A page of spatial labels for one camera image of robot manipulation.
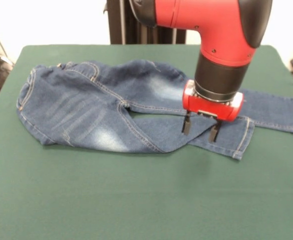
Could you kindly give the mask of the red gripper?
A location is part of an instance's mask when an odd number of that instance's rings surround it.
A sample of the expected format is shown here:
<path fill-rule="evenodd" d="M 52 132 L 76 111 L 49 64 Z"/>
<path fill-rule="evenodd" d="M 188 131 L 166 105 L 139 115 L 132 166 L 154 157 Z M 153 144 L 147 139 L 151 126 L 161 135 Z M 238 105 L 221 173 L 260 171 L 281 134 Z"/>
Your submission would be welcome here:
<path fill-rule="evenodd" d="M 183 90 L 182 106 L 186 111 L 181 132 L 188 135 L 191 128 L 191 112 L 215 117 L 218 121 L 211 128 L 209 142 L 216 142 L 222 121 L 233 122 L 239 115 L 244 102 L 244 94 L 237 92 L 234 98 L 226 103 L 210 101 L 196 95 L 195 81 L 188 80 Z"/>

